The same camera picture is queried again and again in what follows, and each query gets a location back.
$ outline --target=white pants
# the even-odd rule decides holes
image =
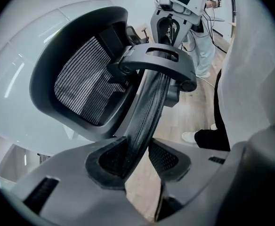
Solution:
[[[188,52],[188,54],[192,57],[195,73],[197,76],[205,75],[210,66],[213,63],[213,59],[215,57],[215,45],[212,42],[212,39],[208,33],[208,25],[207,21],[202,18],[203,24],[203,33],[202,32],[194,32],[190,31],[188,33],[188,44],[189,50],[192,52]]]

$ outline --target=glossy white surface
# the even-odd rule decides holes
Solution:
[[[102,7],[111,4],[102,2]],[[93,1],[61,9],[73,19],[99,7],[101,2]],[[29,94],[35,63],[50,39],[69,22],[66,16],[58,9],[45,14],[23,28],[0,51],[0,136],[44,155],[92,143],[37,110]]]

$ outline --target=black pants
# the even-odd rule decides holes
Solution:
[[[195,141],[200,148],[230,151],[230,145],[227,139],[226,128],[221,118],[219,103],[218,103],[218,83],[221,77],[221,70],[216,79],[214,92],[214,117],[217,130],[200,130],[195,134]]]

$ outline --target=white shirt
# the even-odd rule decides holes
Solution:
[[[218,86],[230,146],[275,125],[275,20],[261,0],[236,0],[236,35]]]

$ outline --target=white shoe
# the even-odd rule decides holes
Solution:
[[[198,77],[198,78],[203,78],[203,79],[209,78],[210,76],[211,76],[211,73],[210,73],[210,72],[206,72],[206,74],[204,74],[204,75],[196,75],[196,77]]]
[[[211,129],[211,130],[217,130],[216,124],[211,125],[210,129]]]
[[[188,143],[196,143],[195,138],[194,138],[195,134],[196,134],[196,132],[184,132],[181,135],[181,138],[183,138],[183,140]]]

